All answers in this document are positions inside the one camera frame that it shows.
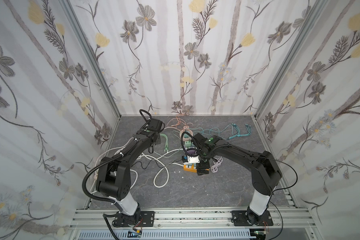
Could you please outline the orange power strip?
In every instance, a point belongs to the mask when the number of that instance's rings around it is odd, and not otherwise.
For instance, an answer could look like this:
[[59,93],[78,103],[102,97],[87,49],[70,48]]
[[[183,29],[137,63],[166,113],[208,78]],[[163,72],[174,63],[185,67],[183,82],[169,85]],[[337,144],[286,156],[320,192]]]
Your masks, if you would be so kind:
[[198,168],[197,164],[190,164],[190,165],[184,164],[183,170],[187,172],[197,173],[198,175],[207,175],[210,172],[209,169]]

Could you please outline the green charger plug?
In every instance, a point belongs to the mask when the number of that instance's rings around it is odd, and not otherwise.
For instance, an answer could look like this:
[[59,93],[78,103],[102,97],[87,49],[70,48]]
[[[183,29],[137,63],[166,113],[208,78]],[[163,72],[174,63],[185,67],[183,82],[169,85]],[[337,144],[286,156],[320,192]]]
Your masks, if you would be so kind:
[[186,149],[189,149],[189,148],[192,147],[192,143],[191,143],[190,141],[184,142],[184,147],[185,147]]

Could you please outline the purple power strip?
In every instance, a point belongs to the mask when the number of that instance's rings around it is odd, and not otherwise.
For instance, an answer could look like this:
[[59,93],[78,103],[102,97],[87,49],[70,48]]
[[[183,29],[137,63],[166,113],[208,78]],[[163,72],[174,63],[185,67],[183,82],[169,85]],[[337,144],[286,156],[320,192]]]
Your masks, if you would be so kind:
[[189,157],[197,157],[199,155],[197,149],[195,148],[188,148],[185,153]]

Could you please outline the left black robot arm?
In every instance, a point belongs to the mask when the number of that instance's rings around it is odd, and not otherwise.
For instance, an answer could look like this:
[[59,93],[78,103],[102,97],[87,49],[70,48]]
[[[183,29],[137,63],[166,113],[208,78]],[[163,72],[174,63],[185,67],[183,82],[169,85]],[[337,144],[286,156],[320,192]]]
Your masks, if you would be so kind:
[[[104,157],[100,163],[89,170],[82,181],[84,194],[92,200],[108,202],[119,210],[113,218],[121,220],[129,226],[136,226],[141,221],[141,208],[130,193],[131,167],[137,158],[146,150],[153,151],[154,145],[160,141],[160,133],[165,124],[154,119],[146,110],[139,110],[145,123],[134,134],[132,140],[112,157]],[[90,193],[87,181],[91,175],[98,173],[95,188],[102,196]]]

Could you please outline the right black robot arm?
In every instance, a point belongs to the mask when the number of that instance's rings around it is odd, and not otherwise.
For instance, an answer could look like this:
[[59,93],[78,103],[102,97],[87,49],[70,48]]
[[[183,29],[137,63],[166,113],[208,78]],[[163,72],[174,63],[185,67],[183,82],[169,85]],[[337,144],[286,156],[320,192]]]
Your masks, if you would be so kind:
[[274,159],[270,152],[262,153],[245,150],[233,145],[219,136],[210,138],[198,133],[191,135],[183,132],[180,136],[181,146],[187,159],[197,158],[197,174],[207,175],[212,171],[210,160],[223,157],[246,168],[251,172],[254,194],[246,211],[246,221],[249,225],[258,225],[263,221],[263,216],[268,209],[271,197],[274,192],[280,191],[277,188],[283,177],[278,163],[284,162]]

